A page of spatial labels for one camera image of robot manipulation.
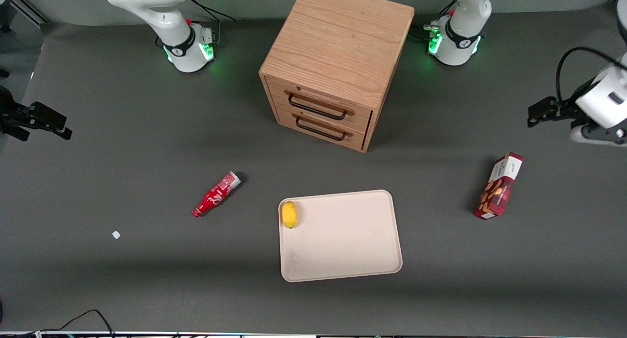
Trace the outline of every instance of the red bottle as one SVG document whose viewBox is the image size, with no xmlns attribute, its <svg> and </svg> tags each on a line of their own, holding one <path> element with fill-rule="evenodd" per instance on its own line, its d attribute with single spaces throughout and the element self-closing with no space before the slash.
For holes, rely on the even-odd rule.
<svg viewBox="0 0 627 338">
<path fill-rule="evenodd" d="M 240 184 L 241 180 L 235 173 L 229 172 L 217 185 L 213 186 L 211 190 L 202 198 L 202 202 L 192 211 L 194 217 L 200 217 L 206 211 L 217 206 L 226 198 Z"/>
</svg>

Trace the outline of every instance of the beige tray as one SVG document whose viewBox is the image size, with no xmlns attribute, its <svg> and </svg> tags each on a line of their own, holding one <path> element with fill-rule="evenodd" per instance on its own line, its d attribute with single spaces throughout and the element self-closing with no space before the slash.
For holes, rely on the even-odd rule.
<svg viewBox="0 0 627 338">
<path fill-rule="evenodd" d="M 298 224 L 281 221 L 296 204 Z M 396 273 L 403 266 L 392 195 L 385 190 L 284 199 L 281 274 L 288 282 Z"/>
</svg>

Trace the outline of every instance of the black drawer handle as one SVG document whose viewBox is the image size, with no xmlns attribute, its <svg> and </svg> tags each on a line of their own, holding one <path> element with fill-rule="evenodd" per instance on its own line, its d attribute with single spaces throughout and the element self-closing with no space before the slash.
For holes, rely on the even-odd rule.
<svg viewBox="0 0 627 338">
<path fill-rule="evenodd" d="M 329 113 L 325 113 L 322 110 L 318 110 L 318 109 L 314 109 L 314 108 L 310 108 L 308 106 L 302 105 L 302 104 L 298 104 L 293 102 L 291 99 L 294 97 L 293 94 L 289 94 L 289 97 L 287 98 L 287 101 L 289 101 L 289 105 L 291 106 L 295 106 L 296 108 L 300 108 L 300 109 L 304 109 L 307 110 L 307 112 L 312 112 L 312 113 L 316 113 L 319 115 L 322 115 L 323 117 L 329 118 L 329 119 L 334 119 L 334 120 L 343 120 L 346 117 L 346 110 L 344 110 L 344 112 L 342 113 L 342 115 L 340 115 L 338 117 L 338 115 L 332 115 Z"/>
<path fill-rule="evenodd" d="M 296 126 L 302 128 L 303 130 L 307 130 L 309 132 L 317 133 L 318 135 L 324 136 L 324 137 L 326 137 L 328 139 L 341 141 L 341 140 L 344 139 L 344 137 L 346 137 L 346 133 L 345 132 L 342 134 L 342 137 L 336 137 L 334 135 L 329 135 L 329 133 L 318 131 L 315 128 L 310 128 L 309 126 L 305 126 L 304 124 L 300 124 L 300 123 L 298 123 L 299 121 L 300 121 L 300 117 L 296 117 Z"/>
</svg>

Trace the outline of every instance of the yellow lemon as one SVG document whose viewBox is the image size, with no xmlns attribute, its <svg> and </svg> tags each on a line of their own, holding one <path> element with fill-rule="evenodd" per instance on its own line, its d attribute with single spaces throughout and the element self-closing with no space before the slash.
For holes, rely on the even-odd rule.
<svg viewBox="0 0 627 338">
<path fill-rule="evenodd" d="M 281 208 L 281 218 L 283 224 L 289 229 L 294 228 L 298 223 L 298 212 L 294 202 L 285 202 Z"/>
</svg>

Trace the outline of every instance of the wooden drawer cabinet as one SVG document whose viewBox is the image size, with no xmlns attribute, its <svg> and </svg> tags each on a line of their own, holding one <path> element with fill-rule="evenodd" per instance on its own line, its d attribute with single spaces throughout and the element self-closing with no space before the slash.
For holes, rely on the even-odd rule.
<svg viewBox="0 0 627 338">
<path fill-rule="evenodd" d="M 366 152 L 414 9 L 296 0 L 259 70 L 282 126 Z"/>
</svg>

